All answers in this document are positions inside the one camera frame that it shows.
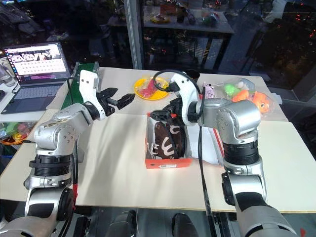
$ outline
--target yellow plate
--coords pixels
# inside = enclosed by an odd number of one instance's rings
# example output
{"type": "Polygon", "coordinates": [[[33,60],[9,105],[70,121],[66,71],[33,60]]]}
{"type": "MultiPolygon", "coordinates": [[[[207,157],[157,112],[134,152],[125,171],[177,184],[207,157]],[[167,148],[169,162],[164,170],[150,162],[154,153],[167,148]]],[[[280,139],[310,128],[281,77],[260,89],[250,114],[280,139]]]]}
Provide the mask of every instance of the yellow plate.
{"type": "MultiPolygon", "coordinates": [[[[142,86],[142,84],[144,84],[145,81],[146,81],[146,78],[141,78],[138,81],[136,81],[134,84],[134,91],[136,95],[138,95],[140,98],[143,98],[145,100],[159,100],[167,96],[168,92],[161,91],[161,90],[156,90],[155,93],[151,97],[148,97],[148,98],[142,96],[137,91],[137,88],[142,86]]],[[[162,78],[156,78],[156,82],[160,83],[162,88],[166,88],[167,86],[169,86],[169,83],[165,79],[162,79],[162,78]]]]}

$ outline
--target laptop keyboard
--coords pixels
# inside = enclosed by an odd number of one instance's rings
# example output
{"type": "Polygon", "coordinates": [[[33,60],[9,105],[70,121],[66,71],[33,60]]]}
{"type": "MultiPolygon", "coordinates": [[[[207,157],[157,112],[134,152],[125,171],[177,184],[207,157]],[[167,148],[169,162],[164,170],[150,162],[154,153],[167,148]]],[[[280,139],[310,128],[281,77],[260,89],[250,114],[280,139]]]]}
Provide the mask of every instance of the laptop keyboard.
{"type": "Polygon", "coordinates": [[[18,91],[17,95],[14,97],[14,99],[19,100],[19,99],[55,96],[59,88],[60,88],[60,85],[21,88],[18,91]]]}

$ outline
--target white table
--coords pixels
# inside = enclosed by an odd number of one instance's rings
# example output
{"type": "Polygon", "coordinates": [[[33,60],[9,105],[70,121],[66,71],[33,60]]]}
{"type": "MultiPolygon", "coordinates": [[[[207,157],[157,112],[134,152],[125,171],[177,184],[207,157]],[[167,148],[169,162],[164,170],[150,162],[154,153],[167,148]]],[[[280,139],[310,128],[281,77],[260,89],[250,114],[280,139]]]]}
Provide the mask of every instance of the white table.
{"type": "MultiPolygon", "coordinates": [[[[102,68],[105,87],[118,87],[114,98],[133,91],[134,82],[151,71],[102,68]]],[[[203,81],[219,83],[236,76],[202,74],[203,81]]],[[[261,77],[246,77],[260,91],[269,93],[261,77]]],[[[204,210],[198,161],[187,168],[145,168],[146,113],[164,107],[174,95],[148,102],[135,97],[132,104],[103,121],[96,121],[79,141],[85,150],[79,165],[78,205],[130,206],[204,210]]],[[[259,152],[263,158],[268,187],[268,204],[282,212],[316,212],[316,162],[296,129],[276,107],[270,119],[259,127],[259,152]]],[[[42,121],[57,110],[48,110],[42,121]]],[[[0,177],[0,198],[25,201],[24,179],[28,163],[35,155],[34,144],[23,144],[0,177]]],[[[222,194],[221,173],[224,169],[204,165],[212,209],[233,211],[222,194]]]]}

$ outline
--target green toy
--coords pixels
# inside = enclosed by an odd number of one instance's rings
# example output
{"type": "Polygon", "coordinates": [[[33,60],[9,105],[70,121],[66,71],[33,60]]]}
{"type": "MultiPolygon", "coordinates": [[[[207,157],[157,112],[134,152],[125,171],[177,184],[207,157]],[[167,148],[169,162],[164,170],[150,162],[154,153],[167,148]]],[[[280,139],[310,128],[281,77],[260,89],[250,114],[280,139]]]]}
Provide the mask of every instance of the green toy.
{"type": "Polygon", "coordinates": [[[18,122],[10,122],[8,126],[6,127],[7,134],[14,133],[17,125],[19,125],[18,122]]]}
{"type": "Polygon", "coordinates": [[[240,92],[240,89],[233,84],[227,83],[224,85],[224,91],[228,96],[234,96],[240,92]]]}

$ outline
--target white logo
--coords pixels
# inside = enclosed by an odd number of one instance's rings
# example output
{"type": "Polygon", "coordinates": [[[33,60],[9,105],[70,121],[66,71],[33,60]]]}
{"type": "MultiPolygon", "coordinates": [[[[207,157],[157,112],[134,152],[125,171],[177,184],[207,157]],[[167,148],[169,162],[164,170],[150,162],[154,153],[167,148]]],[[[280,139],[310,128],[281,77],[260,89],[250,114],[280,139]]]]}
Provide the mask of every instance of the white logo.
{"type": "Polygon", "coordinates": [[[173,134],[173,135],[176,135],[177,133],[179,133],[180,131],[174,131],[175,128],[179,128],[179,126],[170,126],[170,132],[173,134]]]}
{"type": "Polygon", "coordinates": [[[168,150],[170,148],[172,148],[172,144],[168,145],[168,146],[165,146],[166,142],[168,141],[168,137],[165,137],[163,142],[162,142],[162,145],[161,145],[161,149],[163,150],[163,153],[165,156],[170,156],[170,155],[173,155],[174,154],[174,150],[172,149],[171,152],[168,152],[168,150]]]}
{"type": "Polygon", "coordinates": [[[150,149],[150,154],[151,154],[151,155],[158,155],[158,152],[157,152],[158,146],[159,146],[158,144],[152,143],[151,149],[150,149]]]}

